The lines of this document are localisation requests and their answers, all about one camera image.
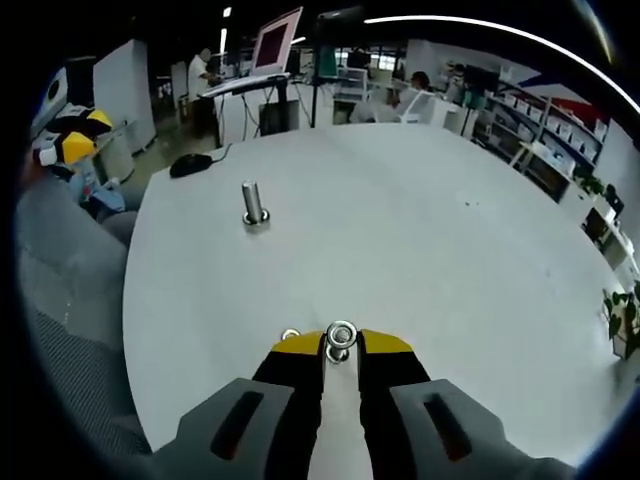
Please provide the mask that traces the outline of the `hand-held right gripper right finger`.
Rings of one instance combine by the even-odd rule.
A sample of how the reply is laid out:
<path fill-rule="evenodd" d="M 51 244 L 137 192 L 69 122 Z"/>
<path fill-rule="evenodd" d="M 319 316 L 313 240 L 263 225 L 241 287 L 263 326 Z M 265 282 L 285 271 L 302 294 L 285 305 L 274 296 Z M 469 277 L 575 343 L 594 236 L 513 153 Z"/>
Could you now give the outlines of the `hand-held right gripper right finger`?
<path fill-rule="evenodd" d="M 534 458 L 502 421 L 448 380 L 433 380 L 411 346 L 357 335 L 360 423 L 376 479 L 571 479 L 573 467 Z"/>

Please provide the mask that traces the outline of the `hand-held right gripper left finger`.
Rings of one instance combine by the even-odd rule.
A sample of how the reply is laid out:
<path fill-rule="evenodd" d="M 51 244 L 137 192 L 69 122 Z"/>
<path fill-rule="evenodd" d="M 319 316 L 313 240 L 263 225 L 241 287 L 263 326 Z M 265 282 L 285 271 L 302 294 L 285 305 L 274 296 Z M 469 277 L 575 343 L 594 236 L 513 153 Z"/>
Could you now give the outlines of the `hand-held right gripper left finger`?
<path fill-rule="evenodd" d="M 180 419 L 150 458 L 157 479 L 304 479 L 321 423 L 326 335 L 276 343 L 252 378 L 238 378 Z"/>

